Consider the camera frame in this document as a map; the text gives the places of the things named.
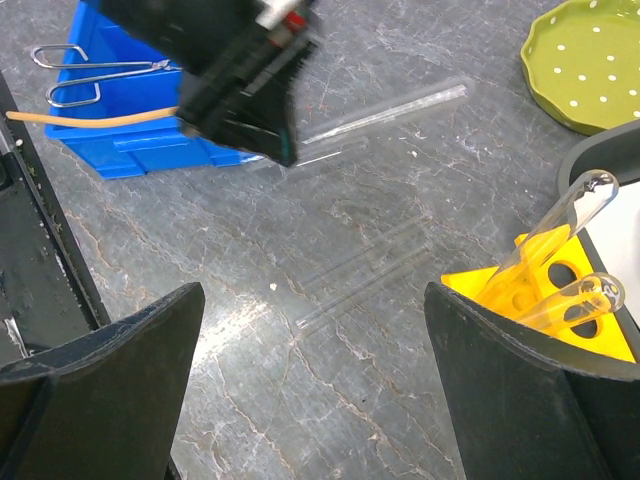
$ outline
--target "green plate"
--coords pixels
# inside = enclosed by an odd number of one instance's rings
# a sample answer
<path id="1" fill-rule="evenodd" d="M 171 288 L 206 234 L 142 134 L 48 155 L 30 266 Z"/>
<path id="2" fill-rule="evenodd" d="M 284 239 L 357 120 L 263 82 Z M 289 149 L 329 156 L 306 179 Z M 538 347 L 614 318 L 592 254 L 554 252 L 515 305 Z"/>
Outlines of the green plate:
<path id="1" fill-rule="evenodd" d="M 640 118 L 640 1 L 569 0 L 533 22 L 520 56 L 536 102 L 566 127 Z"/>

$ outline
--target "stone textured table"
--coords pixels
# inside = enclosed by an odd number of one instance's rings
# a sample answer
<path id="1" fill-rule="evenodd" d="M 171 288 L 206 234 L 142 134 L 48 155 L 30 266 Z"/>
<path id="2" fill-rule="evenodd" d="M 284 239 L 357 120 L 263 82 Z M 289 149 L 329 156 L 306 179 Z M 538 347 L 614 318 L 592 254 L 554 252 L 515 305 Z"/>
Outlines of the stone textured table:
<path id="1" fill-rule="evenodd" d="M 555 200 L 580 137 L 534 104 L 518 54 L 557 3 L 320 2 L 327 46 L 298 82 L 303 130 L 450 77 L 477 90 L 317 175 L 105 182 L 31 128 L 112 318 L 204 285 L 173 449 L 185 479 L 464 478 L 423 293 L 502 259 Z M 46 111 L 55 78 L 29 49 L 64 43 L 74 8 L 0 0 L 0 68 L 21 109 Z"/>

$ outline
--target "blue tray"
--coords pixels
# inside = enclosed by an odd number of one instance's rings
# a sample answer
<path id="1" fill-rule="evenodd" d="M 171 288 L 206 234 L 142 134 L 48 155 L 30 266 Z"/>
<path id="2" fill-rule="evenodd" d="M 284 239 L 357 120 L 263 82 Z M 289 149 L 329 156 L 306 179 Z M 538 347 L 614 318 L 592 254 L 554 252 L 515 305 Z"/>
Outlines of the blue tray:
<path id="1" fill-rule="evenodd" d="M 76 11 L 69 43 L 80 45 L 92 63 L 113 61 L 159 61 L 164 57 L 120 27 L 98 14 L 84 2 Z M 81 63 L 69 51 L 64 63 Z M 63 70 L 58 81 L 122 70 Z M 102 99 L 93 105 L 51 108 L 51 115 L 97 119 L 131 115 L 178 104 L 182 73 L 162 71 L 100 82 Z M 93 84 L 63 88 L 55 100 L 62 103 L 93 98 Z M 214 165 L 226 167 L 254 157 L 219 147 L 201 138 L 187 138 L 179 132 L 178 121 L 166 118 L 117 128 L 84 129 L 48 125 L 46 135 L 64 143 L 104 178 L 144 175 L 155 170 Z"/>

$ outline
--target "white surface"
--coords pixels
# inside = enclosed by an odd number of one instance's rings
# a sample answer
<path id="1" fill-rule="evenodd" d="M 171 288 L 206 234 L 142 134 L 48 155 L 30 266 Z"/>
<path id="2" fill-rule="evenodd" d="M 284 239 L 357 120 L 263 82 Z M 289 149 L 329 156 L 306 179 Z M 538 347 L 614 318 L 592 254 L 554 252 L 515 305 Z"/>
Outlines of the white surface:
<path id="1" fill-rule="evenodd" d="M 640 326 L 640 182 L 621 187 L 587 232 L 607 272 L 623 283 L 625 305 Z"/>

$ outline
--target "blue bin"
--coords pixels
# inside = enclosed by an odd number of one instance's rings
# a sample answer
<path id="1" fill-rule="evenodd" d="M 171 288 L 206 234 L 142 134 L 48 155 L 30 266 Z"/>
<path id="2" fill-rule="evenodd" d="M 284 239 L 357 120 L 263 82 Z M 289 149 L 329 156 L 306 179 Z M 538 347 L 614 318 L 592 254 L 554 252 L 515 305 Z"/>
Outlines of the blue bin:
<path id="1" fill-rule="evenodd" d="M 114 61 L 160 61 L 166 58 L 148 45 L 131 38 L 120 27 L 80 2 L 69 43 L 80 45 L 91 63 Z M 64 63 L 81 63 L 69 51 Z M 63 70 L 59 82 L 122 69 Z M 52 108 L 51 115 L 97 119 L 173 107 L 178 104 L 180 71 L 160 71 L 100 82 L 102 99 L 82 107 Z M 90 99 L 93 84 L 77 85 L 55 92 L 61 103 Z M 222 148 L 201 138 L 179 132 L 175 118 L 165 118 L 117 128 L 84 129 L 48 125 L 49 138 L 60 140 L 104 178 L 144 175 L 155 170 L 201 165 L 226 167 L 249 161 L 254 155 Z"/>

